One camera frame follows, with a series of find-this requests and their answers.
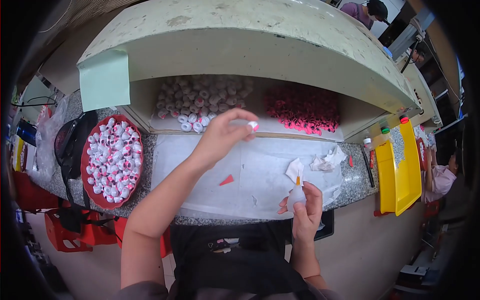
small bottle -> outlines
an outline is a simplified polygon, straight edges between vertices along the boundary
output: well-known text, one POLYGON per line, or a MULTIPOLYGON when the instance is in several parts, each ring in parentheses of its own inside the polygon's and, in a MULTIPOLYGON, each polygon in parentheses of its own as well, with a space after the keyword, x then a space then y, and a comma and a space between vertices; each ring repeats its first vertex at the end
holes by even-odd
POLYGON ((307 203, 307 198, 305 197, 305 193, 300 185, 300 176, 297 176, 297 183, 293 186, 293 190, 290 192, 290 195, 287 199, 287 209, 289 212, 295 212, 293 205, 297 202, 302 202, 303 205, 307 203))

floor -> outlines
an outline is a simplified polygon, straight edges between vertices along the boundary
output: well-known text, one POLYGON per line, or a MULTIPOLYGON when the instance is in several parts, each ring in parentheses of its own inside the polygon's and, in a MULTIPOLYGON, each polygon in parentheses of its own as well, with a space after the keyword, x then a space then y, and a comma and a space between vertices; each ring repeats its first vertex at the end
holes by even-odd
MULTIPOLYGON (((334 235, 315 245, 323 277, 345 299, 379 299, 418 249, 423 204, 417 203, 399 217, 374 217, 374 208, 375 198, 370 196, 335 210, 334 235)), ((104 300, 120 288, 118 245, 95 246, 92 252, 57 252, 47 238, 43 214, 29 214, 27 219, 76 300, 104 300)), ((288 246, 287 260, 290 251, 288 246)), ((163 265, 170 288, 173 255, 164 258, 163 265)))

granite countertop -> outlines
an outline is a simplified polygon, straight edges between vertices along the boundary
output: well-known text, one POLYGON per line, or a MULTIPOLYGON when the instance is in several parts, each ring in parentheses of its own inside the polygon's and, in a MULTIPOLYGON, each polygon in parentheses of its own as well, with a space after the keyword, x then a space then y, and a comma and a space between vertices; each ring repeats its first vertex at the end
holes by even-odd
MULTIPOLYGON (((70 95, 67 116, 65 122, 77 118, 82 113, 82 100, 80 96, 80 91, 77 91, 70 95)), ((97 110, 98 120, 102 120, 110 115, 118 113, 109 108, 103 108, 97 110)), ((111 214, 114 216, 128 217, 135 206, 150 192, 150 184, 152 178, 152 167, 153 167, 153 152, 156 145, 156 134, 144 134, 142 135, 142 142, 144 144, 144 162, 143 162, 143 171, 141 175, 141 180, 139 186, 137 186, 135 192, 132 194, 130 199, 121 207, 115 208, 113 210, 107 210, 99 207, 90 199, 90 208, 99 212, 111 214)), ((350 167, 348 164, 348 159, 341 163, 343 183, 341 186, 341 194, 338 196, 337 200, 325 207, 326 210, 331 210, 339 208, 350 203, 359 201, 367 196, 370 196, 378 192, 378 169, 377 161, 374 158, 374 167, 372 169, 373 180, 375 182, 375 187, 370 186, 370 180, 368 178, 367 169, 365 167, 365 162, 363 160, 361 151, 362 146, 359 144, 348 144, 348 143, 339 143, 342 151, 352 156, 353 167, 350 167)), ((55 172, 52 176, 52 179, 44 182, 35 180, 32 178, 36 184, 45 190, 63 198, 67 199, 67 193, 65 191, 65 186, 61 177, 60 167, 58 164, 55 165, 55 172)), ((76 204, 84 205, 83 200, 83 184, 81 178, 69 179, 69 187, 72 191, 73 201, 76 204)), ((260 220, 260 219, 205 219, 205 218, 195 218, 195 217, 186 217, 186 216, 175 216, 174 223, 182 225, 237 225, 237 224, 248 224, 248 223, 259 223, 266 222, 270 220, 260 220)))

pink shirt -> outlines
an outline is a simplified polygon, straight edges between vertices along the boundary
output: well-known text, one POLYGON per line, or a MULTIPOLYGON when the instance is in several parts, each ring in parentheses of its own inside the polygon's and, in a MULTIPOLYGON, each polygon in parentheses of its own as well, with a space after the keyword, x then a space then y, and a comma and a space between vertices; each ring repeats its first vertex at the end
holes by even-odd
POLYGON ((342 8, 340 8, 341 11, 359 20, 363 23, 363 25, 365 25, 365 27, 367 27, 368 30, 370 30, 372 28, 373 21, 370 20, 370 18, 364 14, 363 11, 359 12, 359 9, 363 9, 362 5, 353 2, 346 3, 342 6, 342 8))
POLYGON ((448 169, 448 166, 432 166, 432 191, 425 189, 427 173, 421 172, 421 201, 432 202, 445 196, 452 187, 456 176, 448 169))

hand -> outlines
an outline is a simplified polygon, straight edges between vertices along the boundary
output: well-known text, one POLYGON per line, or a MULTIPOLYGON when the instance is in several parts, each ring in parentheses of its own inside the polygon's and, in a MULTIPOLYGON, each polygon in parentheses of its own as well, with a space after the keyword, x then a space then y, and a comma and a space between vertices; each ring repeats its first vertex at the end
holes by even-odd
MULTIPOLYGON (((293 216, 292 234, 297 241, 313 243, 315 233, 322 219, 322 191, 313 184, 304 181, 303 192, 307 198, 307 203, 303 205, 303 203, 299 202, 293 205, 295 213, 293 216)), ((279 214, 287 211, 287 199, 288 197, 285 197, 280 202, 279 205, 282 208, 278 211, 279 214)))
POLYGON ((427 164, 431 164, 432 163, 432 151, 428 147, 425 152, 427 153, 427 164))
POLYGON ((239 126, 230 124, 230 121, 236 119, 257 121, 258 117, 240 108, 234 108, 222 113, 210 122, 190 157, 204 164, 205 168, 211 169, 240 140, 248 142, 254 139, 255 135, 252 134, 250 125, 239 126))

